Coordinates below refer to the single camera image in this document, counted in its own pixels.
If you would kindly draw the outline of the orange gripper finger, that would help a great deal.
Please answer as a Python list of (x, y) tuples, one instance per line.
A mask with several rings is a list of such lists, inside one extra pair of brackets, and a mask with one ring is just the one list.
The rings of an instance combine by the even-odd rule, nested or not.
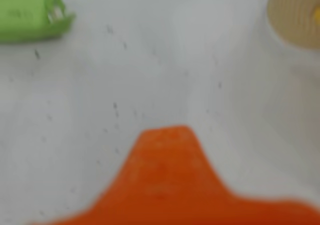
[(317, 225), (300, 202), (235, 195), (187, 126), (141, 133), (111, 186), (88, 210), (58, 225)]

